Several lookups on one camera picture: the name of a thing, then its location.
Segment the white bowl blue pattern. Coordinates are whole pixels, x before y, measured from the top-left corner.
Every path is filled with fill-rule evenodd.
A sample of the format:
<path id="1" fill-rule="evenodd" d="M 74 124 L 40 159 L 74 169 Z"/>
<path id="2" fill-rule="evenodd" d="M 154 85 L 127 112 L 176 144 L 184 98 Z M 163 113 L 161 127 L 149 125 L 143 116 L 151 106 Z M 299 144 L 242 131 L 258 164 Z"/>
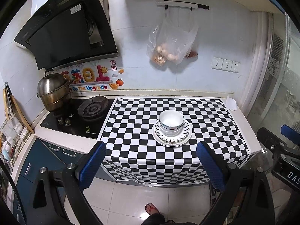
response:
<path id="1" fill-rule="evenodd" d="M 167 137 L 175 137 L 175 136 L 178 136 L 181 131 L 182 131 L 182 128 L 178 128 L 178 129 L 175 129 L 175 130 L 168 130 L 168 129 L 165 129 L 165 128 L 160 128 L 162 134 L 164 134 L 165 136 Z"/>

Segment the blue kitchen cabinet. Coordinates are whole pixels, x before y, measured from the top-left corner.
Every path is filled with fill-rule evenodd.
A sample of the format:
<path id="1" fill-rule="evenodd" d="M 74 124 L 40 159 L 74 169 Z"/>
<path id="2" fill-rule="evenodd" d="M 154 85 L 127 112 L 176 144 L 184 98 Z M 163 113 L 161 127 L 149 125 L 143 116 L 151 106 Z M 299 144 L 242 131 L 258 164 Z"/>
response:
<path id="1" fill-rule="evenodd" d="M 69 163 L 78 163 L 81 157 L 81 153 L 58 147 L 37 138 L 29 150 L 24 164 L 21 166 L 21 172 L 16 184 L 25 213 L 27 213 L 34 182 L 40 172 L 40 168 L 46 167 L 48 170 L 60 170 Z"/>

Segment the white wall hook rail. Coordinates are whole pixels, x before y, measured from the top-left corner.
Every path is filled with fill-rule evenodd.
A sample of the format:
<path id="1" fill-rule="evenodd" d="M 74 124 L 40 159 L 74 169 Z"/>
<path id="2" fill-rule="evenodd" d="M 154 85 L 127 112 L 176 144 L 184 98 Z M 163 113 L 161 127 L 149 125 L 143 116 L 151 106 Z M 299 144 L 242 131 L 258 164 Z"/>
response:
<path id="1" fill-rule="evenodd" d="M 164 1 L 157 1 L 157 6 L 164 7 L 165 9 L 168 9 L 169 7 L 178 7 L 178 8 L 188 8 L 190 10 L 193 9 L 204 9 L 209 10 L 210 6 L 208 5 L 202 5 L 198 3 L 190 3 L 186 1 L 173 1 L 173 0 L 164 0 Z"/>

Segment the plain white bowl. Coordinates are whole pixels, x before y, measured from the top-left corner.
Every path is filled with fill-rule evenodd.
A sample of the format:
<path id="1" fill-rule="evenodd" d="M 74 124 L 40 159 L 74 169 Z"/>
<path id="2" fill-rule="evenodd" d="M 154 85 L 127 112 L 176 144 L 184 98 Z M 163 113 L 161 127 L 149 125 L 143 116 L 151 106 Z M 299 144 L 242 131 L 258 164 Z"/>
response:
<path id="1" fill-rule="evenodd" d="M 167 128 L 167 127 L 164 127 L 164 126 L 160 125 L 161 132 L 164 135 L 169 136 L 169 137 L 173 137 L 173 136 L 178 135 L 182 131 L 182 128 L 183 128 L 182 125 L 180 127 L 174 128 L 174 129 L 170 129 L 170 128 Z"/>

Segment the plain white plate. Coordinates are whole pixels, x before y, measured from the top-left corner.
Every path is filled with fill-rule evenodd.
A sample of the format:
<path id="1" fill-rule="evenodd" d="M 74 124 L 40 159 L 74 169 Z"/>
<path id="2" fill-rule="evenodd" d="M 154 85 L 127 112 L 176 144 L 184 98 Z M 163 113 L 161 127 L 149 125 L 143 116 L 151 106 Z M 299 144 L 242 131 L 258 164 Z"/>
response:
<path id="1" fill-rule="evenodd" d="M 173 144 L 173 143 L 167 143 L 167 142 L 164 142 L 164 141 L 161 141 L 161 140 L 159 140 L 158 138 L 156 138 L 154 135 L 153 135 L 153 137 L 154 137 L 154 139 L 159 143 L 159 144 L 161 144 L 162 146 L 165 146 L 165 147 L 171 147 L 171 148 L 177 148 L 177 147 L 180 147 L 180 146 L 183 146 L 184 144 L 187 144 L 188 143 L 188 141 L 191 139 L 191 137 L 188 139 L 188 141 L 187 140 L 185 140 L 185 141 L 183 141 L 183 142 L 179 142 L 179 143 L 175 143 L 175 144 Z"/>

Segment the black range hood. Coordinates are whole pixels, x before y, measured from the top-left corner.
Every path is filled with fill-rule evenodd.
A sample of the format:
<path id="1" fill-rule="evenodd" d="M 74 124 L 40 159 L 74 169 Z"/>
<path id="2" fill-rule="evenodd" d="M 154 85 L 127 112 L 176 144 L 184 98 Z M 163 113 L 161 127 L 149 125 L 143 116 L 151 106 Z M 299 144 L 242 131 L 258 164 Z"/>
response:
<path id="1" fill-rule="evenodd" d="M 35 57 L 38 69 L 117 57 L 99 0 L 48 0 L 14 39 Z"/>

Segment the red bag of dried food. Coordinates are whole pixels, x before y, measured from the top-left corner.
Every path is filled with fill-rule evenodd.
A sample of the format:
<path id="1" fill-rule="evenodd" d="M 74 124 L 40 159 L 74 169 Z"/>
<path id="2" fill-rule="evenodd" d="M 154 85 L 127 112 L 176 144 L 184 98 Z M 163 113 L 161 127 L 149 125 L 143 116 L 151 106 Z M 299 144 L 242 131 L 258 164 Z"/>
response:
<path id="1" fill-rule="evenodd" d="M 185 56 L 185 58 L 190 59 L 190 58 L 194 58 L 197 57 L 198 53 L 195 50 L 191 50 L 190 52 L 187 53 L 187 55 Z"/>

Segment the black gas stove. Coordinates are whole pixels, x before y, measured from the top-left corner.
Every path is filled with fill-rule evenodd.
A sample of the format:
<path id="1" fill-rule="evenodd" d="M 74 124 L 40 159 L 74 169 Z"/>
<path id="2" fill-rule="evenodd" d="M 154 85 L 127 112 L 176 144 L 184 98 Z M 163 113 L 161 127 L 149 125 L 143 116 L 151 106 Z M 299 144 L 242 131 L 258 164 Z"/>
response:
<path id="1" fill-rule="evenodd" d="M 103 96 L 69 99 L 50 112 L 40 126 L 76 136 L 97 139 L 113 99 Z"/>

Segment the glass sliding door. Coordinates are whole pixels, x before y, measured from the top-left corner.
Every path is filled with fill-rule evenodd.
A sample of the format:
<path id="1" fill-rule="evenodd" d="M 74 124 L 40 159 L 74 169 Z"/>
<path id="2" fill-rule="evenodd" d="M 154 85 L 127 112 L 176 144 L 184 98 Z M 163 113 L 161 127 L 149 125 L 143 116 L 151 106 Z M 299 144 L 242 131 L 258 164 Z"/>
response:
<path id="1" fill-rule="evenodd" d="M 281 136 L 287 125 L 299 131 L 299 31 L 287 14 L 271 16 L 267 65 L 247 120 L 253 131 L 265 127 Z"/>

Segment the wooden cutting board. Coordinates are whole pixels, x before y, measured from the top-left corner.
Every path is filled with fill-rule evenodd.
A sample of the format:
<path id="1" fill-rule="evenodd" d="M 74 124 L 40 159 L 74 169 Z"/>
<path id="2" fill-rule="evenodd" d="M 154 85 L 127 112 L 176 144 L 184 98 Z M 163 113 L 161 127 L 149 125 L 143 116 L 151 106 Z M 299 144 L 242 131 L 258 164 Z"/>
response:
<path id="1" fill-rule="evenodd" d="M 5 84 L 3 89 L 3 100 L 4 100 L 4 114 L 6 120 L 9 120 L 12 117 L 12 115 L 15 113 L 14 110 L 16 110 L 16 116 L 18 120 L 21 122 L 21 124 L 24 127 L 28 129 L 28 131 L 31 134 L 34 134 L 35 132 L 33 131 L 32 127 L 30 126 L 24 114 L 22 113 L 22 110 L 19 107 L 19 104 L 17 103 L 17 100 L 12 94 L 8 84 Z"/>

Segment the small bag of dried food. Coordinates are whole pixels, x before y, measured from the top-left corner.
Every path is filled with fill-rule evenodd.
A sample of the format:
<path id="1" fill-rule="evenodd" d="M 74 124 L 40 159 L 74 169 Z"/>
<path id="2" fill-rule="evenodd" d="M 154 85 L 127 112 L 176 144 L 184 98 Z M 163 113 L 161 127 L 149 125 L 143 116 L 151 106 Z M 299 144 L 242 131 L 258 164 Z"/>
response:
<path id="1" fill-rule="evenodd" d="M 162 67 L 167 61 L 167 58 L 161 55 L 160 53 L 154 51 L 151 55 L 151 61 L 156 63 L 158 66 Z"/>

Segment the white paper tissue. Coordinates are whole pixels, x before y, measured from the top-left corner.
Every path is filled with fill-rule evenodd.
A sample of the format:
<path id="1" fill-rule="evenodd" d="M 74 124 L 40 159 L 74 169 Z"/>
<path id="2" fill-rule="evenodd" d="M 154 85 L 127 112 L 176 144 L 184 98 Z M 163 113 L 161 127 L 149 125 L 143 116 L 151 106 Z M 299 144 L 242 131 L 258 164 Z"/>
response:
<path id="1" fill-rule="evenodd" d="M 225 106 L 228 110 L 233 110 L 233 111 L 237 110 L 236 101 L 233 98 L 229 97 L 229 96 L 226 98 Z"/>

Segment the blue leaf pattern plate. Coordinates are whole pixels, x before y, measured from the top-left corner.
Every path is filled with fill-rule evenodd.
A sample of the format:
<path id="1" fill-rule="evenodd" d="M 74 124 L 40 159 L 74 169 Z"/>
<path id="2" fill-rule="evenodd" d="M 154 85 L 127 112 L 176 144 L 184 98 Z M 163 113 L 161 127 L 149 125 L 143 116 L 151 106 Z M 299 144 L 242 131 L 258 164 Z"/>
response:
<path id="1" fill-rule="evenodd" d="M 160 123 L 158 120 L 153 126 L 153 135 L 156 138 L 158 138 L 159 140 L 167 142 L 167 143 L 175 144 L 175 143 L 183 142 L 185 140 L 188 141 L 188 139 L 191 137 L 191 134 L 192 134 L 191 126 L 188 123 L 188 121 L 186 121 L 185 119 L 183 121 L 183 125 L 181 127 L 180 132 L 176 136 L 173 136 L 173 137 L 169 137 L 162 132 L 162 129 L 160 127 Z"/>

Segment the foot in red sandal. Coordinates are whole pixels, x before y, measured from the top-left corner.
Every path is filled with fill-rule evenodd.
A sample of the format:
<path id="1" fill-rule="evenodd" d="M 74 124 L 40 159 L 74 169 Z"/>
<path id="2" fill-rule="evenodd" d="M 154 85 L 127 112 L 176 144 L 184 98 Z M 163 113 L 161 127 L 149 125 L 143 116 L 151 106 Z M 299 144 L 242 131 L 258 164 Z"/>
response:
<path id="1" fill-rule="evenodd" d="M 160 214 L 160 211 L 152 203 L 146 204 L 145 211 L 148 215 Z"/>

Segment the colourful wall sticker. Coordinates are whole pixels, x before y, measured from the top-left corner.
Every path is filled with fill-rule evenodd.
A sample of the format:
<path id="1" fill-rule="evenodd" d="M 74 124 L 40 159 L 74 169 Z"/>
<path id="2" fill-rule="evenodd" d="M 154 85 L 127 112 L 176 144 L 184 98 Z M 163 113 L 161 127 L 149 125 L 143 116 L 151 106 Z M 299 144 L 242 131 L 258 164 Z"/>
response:
<path id="1" fill-rule="evenodd" d="M 115 59 L 94 60 L 54 69 L 66 80 L 72 92 L 97 92 L 117 90 L 124 86 L 124 68 Z"/>

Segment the white wall socket strip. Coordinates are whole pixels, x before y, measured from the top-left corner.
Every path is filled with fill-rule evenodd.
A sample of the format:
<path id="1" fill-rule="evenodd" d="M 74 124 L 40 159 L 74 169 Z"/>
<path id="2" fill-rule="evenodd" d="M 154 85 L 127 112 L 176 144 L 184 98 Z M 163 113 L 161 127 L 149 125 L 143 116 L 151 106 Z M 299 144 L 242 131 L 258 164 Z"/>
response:
<path id="1" fill-rule="evenodd" d="M 226 72 L 238 73 L 241 67 L 241 63 L 233 60 L 223 59 L 219 57 L 213 57 L 211 68 L 215 70 L 221 70 Z"/>

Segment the black white checkered mat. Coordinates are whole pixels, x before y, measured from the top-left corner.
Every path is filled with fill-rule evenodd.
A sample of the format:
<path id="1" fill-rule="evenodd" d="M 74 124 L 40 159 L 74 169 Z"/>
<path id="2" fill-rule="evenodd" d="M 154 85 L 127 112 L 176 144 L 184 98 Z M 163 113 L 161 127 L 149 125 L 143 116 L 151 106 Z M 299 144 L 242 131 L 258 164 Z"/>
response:
<path id="1" fill-rule="evenodd" d="M 159 114 L 168 109 L 179 111 L 191 126 L 191 138 L 183 146 L 165 147 L 153 136 Z M 237 166 L 250 155 L 241 130 L 221 99 L 118 97 L 100 140 L 107 148 L 104 169 L 116 181 L 144 185 L 208 182 L 196 155 L 196 146 L 202 141 Z"/>

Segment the clear plastic bag with eggs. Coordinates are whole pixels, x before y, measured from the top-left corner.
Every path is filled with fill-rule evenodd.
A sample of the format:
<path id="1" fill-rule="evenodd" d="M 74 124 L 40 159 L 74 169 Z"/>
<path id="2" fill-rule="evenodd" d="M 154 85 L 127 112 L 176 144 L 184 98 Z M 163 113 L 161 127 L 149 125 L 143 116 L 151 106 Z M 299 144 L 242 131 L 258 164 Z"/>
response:
<path id="1" fill-rule="evenodd" d="M 146 55 L 151 59 L 152 53 L 158 52 L 167 58 L 167 61 L 179 65 L 188 52 L 193 48 L 199 25 L 192 10 L 184 17 L 183 26 L 176 25 L 168 11 L 162 22 L 150 32 L 147 42 Z"/>

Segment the stainless steel steamer pot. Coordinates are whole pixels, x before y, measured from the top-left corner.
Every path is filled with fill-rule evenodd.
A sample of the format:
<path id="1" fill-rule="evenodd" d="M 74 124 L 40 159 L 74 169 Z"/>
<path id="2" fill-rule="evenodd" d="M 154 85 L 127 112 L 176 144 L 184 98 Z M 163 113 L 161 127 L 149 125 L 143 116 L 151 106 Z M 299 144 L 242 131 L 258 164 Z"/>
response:
<path id="1" fill-rule="evenodd" d="M 71 99 L 69 87 L 71 83 L 71 80 L 55 73 L 53 69 L 45 71 L 45 76 L 40 79 L 37 86 L 37 97 L 41 99 L 47 111 L 56 111 Z"/>

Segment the white bowl gold rim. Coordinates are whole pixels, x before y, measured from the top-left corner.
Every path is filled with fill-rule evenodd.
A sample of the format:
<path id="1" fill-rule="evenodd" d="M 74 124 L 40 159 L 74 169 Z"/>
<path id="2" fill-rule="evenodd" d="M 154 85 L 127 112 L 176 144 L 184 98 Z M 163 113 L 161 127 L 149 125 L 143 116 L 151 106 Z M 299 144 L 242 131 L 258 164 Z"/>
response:
<path id="1" fill-rule="evenodd" d="M 160 125 L 168 130 L 177 130 L 184 123 L 184 117 L 176 110 L 165 110 L 159 115 Z"/>

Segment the seasoning bottle rack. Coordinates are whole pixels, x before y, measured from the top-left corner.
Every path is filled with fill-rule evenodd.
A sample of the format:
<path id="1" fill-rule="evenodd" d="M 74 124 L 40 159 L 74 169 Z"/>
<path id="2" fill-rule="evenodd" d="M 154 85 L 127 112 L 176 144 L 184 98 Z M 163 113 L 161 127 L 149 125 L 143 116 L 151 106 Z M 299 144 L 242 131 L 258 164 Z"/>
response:
<path id="1" fill-rule="evenodd" d="M 1 126 L 1 159 L 14 166 L 30 133 L 13 114 Z"/>

